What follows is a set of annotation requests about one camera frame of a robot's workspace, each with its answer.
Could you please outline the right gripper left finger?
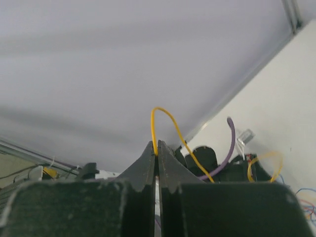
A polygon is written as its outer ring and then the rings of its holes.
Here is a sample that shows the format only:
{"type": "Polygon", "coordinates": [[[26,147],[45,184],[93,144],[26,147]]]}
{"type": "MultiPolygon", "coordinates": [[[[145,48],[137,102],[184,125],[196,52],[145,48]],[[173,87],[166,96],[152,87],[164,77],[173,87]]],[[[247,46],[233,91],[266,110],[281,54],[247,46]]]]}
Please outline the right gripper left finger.
{"type": "Polygon", "coordinates": [[[3,209],[0,234],[3,237],[154,236],[152,142],[114,180],[24,183],[3,209]]]}

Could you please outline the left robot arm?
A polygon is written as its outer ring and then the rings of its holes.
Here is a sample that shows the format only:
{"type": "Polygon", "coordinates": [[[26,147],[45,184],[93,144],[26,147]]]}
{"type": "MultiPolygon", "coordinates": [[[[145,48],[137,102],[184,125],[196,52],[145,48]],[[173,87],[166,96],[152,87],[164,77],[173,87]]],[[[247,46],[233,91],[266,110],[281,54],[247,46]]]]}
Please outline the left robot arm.
{"type": "MultiPolygon", "coordinates": [[[[198,168],[190,154],[182,155],[180,149],[176,149],[176,159],[185,166],[195,176],[202,176],[204,173],[198,168]]],[[[199,163],[207,170],[213,171],[219,167],[215,151],[207,146],[200,146],[193,150],[199,163]]],[[[211,177],[215,182],[248,182],[247,169],[251,160],[256,158],[256,154],[247,154],[245,158],[240,155],[229,160],[226,166],[217,174],[211,177]]],[[[271,176],[258,163],[251,166],[250,174],[255,181],[269,181],[271,176]]]]}

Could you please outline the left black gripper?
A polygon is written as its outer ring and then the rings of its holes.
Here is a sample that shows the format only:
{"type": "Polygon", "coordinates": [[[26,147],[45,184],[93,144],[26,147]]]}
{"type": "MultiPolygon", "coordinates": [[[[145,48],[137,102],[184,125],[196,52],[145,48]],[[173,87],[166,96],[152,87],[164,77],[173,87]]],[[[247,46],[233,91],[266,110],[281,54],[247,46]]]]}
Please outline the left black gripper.
{"type": "MultiPolygon", "coordinates": [[[[256,154],[246,154],[244,159],[241,155],[237,155],[237,181],[249,181],[247,178],[248,164],[256,157],[256,154]]],[[[258,161],[251,165],[250,174],[255,181],[270,181],[272,178],[258,161]]]]}

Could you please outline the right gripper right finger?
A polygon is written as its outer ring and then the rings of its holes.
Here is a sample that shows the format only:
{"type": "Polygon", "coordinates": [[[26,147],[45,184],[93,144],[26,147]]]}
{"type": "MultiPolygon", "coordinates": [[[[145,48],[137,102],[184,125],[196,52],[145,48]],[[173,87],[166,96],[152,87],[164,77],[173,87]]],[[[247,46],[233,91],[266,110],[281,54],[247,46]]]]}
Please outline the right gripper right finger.
{"type": "Polygon", "coordinates": [[[290,189],[279,183],[206,183],[158,142],[164,237],[306,237],[309,225],[290,189]]]}

